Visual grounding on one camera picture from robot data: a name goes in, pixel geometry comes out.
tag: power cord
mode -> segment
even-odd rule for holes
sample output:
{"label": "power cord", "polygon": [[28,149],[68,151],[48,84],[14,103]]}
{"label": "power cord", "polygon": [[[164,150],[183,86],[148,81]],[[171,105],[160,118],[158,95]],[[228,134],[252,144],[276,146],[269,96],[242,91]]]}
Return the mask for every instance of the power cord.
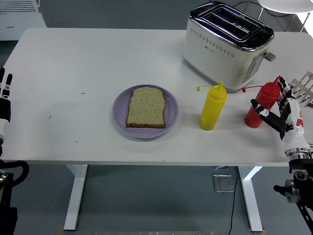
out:
{"label": "power cord", "polygon": [[235,208],[235,195],[236,195],[236,188],[237,188],[237,182],[238,182],[238,167],[236,166],[236,183],[235,183],[235,188],[234,188],[234,197],[233,197],[233,208],[232,208],[232,211],[231,211],[231,219],[230,219],[230,229],[229,229],[229,232],[228,232],[228,235],[230,235],[230,232],[233,228],[233,215],[234,215],[234,208]]}
{"label": "power cord", "polygon": [[[236,5],[234,5],[233,7],[236,7],[236,6],[238,6],[238,5],[240,5],[240,4],[243,4],[243,3],[248,3],[248,1],[242,1],[242,2],[240,2],[240,3],[238,3],[238,4],[236,4]],[[258,4],[258,3],[256,3],[256,2],[249,2],[249,3],[252,3],[252,4],[256,4],[256,5],[259,5],[259,6],[261,6],[260,4]],[[265,8],[265,10],[267,11],[267,13],[269,13],[271,16],[273,16],[273,17],[286,17],[286,16],[288,16],[289,14],[285,14],[285,15],[282,15],[282,16],[276,16],[276,15],[273,15],[272,13],[270,13],[266,8]]]}

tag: robotic arm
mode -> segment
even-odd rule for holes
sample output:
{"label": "robotic arm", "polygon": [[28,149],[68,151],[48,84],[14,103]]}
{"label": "robotic arm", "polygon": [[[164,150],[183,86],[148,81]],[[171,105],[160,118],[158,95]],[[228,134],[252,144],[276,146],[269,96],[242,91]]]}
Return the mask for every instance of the robotic arm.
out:
{"label": "robotic arm", "polygon": [[[4,77],[4,68],[0,69],[0,91]],[[10,85],[12,74],[9,74],[5,86],[0,96],[0,156],[2,155],[2,144],[4,142],[4,130],[11,120],[11,102],[8,100],[10,95]],[[22,167],[21,175],[13,180],[13,173],[9,173],[8,169]],[[0,190],[3,189],[0,201],[0,234],[12,235],[15,230],[18,219],[17,208],[10,207],[12,188],[21,183],[28,175],[29,166],[24,161],[4,162],[0,160]]]}
{"label": "robotic arm", "polygon": [[279,132],[285,143],[284,152],[289,161],[289,173],[293,173],[293,180],[286,180],[285,186],[274,186],[274,190],[295,203],[311,233],[313,234],[313,220],[306,208],[313,211],[313,160],[311,145],[304,139],[304,124],[298,101],[294,98],[290,86],[280,77],[278,85],[281,95],[277,100],[280,117],[265,109],[255,99],[252,106],[259,117],[269,126]]}

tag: slice of bread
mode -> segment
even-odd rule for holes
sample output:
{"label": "slice of bread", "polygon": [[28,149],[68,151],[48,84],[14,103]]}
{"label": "slice of bread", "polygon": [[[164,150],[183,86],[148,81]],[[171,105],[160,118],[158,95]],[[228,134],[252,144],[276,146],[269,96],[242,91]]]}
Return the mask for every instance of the slice of bread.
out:
{"label": "slice of bread", "polygon": [[165,128],[165,98],[163,91],[152,87],[133,90],[126,127]]}

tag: ketchup bottle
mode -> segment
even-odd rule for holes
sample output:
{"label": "ketchup bottle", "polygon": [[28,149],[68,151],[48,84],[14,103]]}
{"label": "ketchup bottle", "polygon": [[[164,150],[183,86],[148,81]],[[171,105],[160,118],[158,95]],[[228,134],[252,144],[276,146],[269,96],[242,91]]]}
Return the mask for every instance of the ketchup bottle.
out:
{"label": "ketchup bottle", "polygon": [[[266,109],[270,110],[280,95],[280,88],[278,86],[278,76],[274,82],[268,82],[261,87],[256,100]],[[251,128],[258,128],[262,124],[262,119],[259,117],[255,109],[251,106],[248,114],[245,117],[245,124]]]}

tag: toaster lever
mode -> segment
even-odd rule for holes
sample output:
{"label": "toaster lever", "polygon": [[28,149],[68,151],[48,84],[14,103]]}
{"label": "toaster lever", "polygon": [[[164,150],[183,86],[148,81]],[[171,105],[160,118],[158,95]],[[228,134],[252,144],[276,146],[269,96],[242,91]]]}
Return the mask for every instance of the toaster lever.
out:
{"label": "toaster lever", "polygon": [[266,60],[272,62],[272,61],[274,61],[274,60],[276,59],[276,56],[275,56],[274,54],[268,52],[268,53],[265,53],[265,54],[264,54],[264,58],[265,58]]}

